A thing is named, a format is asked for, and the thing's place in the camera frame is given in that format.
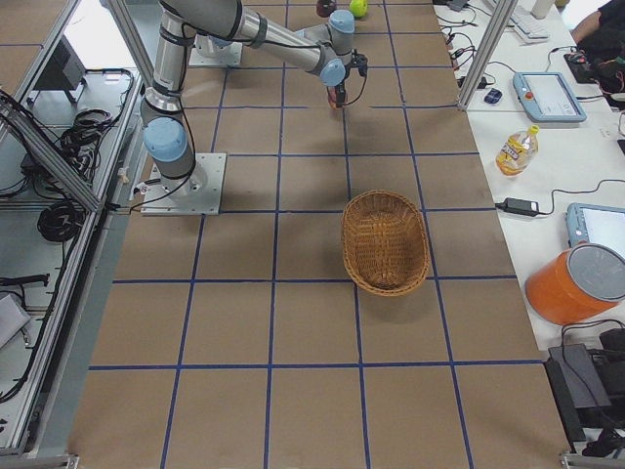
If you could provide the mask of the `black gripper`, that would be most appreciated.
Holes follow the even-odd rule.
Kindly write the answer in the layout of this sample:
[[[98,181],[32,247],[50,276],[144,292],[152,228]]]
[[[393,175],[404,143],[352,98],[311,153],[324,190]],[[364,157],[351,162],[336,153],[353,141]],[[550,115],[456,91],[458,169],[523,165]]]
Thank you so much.
[[[336,98],[336,107],[343,107],[346,102],[347,90],[344,84],[339,84],[334,87]]]

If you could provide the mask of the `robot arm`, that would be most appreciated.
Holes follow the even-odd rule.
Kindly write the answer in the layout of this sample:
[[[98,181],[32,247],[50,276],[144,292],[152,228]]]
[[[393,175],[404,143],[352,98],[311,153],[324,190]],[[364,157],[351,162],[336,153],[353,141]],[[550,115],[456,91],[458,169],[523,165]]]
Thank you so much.
[[[240,1],[190,1],[177,8],[196,31],[229,43],[259,49],[318,77],[335,108],[348,104],[346,80],[351,70],[367,66],[354,49],[354,16],[336,10],[326,22],[297,31],[269,20]]]
[[[197,194],[207,183],[199,154],[213,145],[233,142],[233,132],[220,130],[220,123],[242,129],[249,121],[239,110],[220,115],[221,105],[258,105],[255,114],[261,126],[277,128],[276,86],[265,98],[232,99],[230,84],[250,85],[258,79],[267,85],[286,65],[318,77],[325,85],[335,86],[345,79],[343,59],[352,38],[334,29],[330,21],[293,31],[279,19],[281,7],[254,10],[241,1],[162,1],[159,6],[156,59],[141,104],[144,145],[163,190],[179,200]],[[200,38],[219,49],[238,44],[260,56],[245,61],[233,79],[227,68],[193,68],[191,52]]]

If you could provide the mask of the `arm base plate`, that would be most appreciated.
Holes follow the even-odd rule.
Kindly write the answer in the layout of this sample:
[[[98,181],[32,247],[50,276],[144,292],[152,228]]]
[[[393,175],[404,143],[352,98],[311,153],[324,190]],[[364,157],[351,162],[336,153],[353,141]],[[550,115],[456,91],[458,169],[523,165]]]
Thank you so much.
[[[163,179],[152,165],[150,178],[158,179],[143,191],[145,204],[140,206],[147,216],[217,215],[220,211],[222,188],[227,164],[225,153],[198,153],[195,168],[186,184]]]
[[[224,42],[208,35],[197,34],[191,50],[190,67],[239,67],[242,57],[240,43]]]

